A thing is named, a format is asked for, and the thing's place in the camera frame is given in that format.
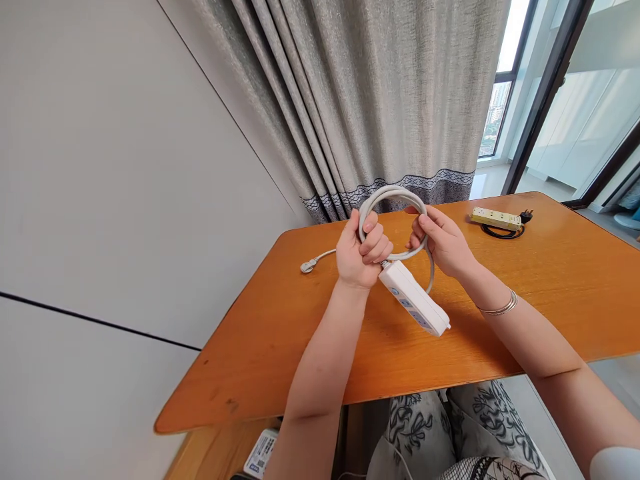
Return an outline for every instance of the person's left hand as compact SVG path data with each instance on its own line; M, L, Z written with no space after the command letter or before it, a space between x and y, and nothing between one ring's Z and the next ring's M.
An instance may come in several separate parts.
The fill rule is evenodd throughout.
M340 279L354 287L370 289L378 279L380 262L393 251L393 244L383 234L378 215L372 211L363 226L367 238L360 242L360 212L353 209L335 248Z

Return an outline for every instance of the black power cord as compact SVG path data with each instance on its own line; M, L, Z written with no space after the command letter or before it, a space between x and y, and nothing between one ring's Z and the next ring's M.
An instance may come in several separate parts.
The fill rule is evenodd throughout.
M503 229L503 228L500 228L500 227L490 227L485 223L480 225L480 227L482 228L482 231L484 233L486 233L487 235L490 235L490 236L492 236L494 238L500 238L502 240L511 240L511 239L515 239L515 238L518 238L518 237L522 236L522 234L525 232L525 223L530 221L532 218L533 218L533 210L524 210L524 212L522 212L520 214L520 220L522 221L522 227L520 228L520 230L516 230L516 231ZM498 230L506 231L508 233L498 233L498 232L494 232L491 229L498 229Z

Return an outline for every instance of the curtain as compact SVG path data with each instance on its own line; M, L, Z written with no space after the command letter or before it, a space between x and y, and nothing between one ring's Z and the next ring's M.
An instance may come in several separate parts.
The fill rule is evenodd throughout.
M316 222L469 198L509 0L192 2Z

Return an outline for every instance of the silver bracelet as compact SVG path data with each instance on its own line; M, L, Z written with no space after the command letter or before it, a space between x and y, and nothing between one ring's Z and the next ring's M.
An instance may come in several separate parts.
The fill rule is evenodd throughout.
M515 292L513 290L511 290L511 289L509 289L509 290L511 291L511 300L509 300L509 303L506 304L501 309L498 309L498 310L482 310L482 308L478 307L477 305L475 307L478 310L480 310L482 313L486 313L487 315L502 315L502 314L508 312L509 310L511 310L512 308L514 308L518 304L518 296L515 294Z

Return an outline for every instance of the socket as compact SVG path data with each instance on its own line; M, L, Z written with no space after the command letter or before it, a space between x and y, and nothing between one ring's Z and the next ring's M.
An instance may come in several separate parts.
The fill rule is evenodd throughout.
M471 213L471 220L478 223L484 223L492 227L498 227L505 230L518 231L522 228L522 220L520 215L512 215L510 213L498 212L480 207L474 207Z

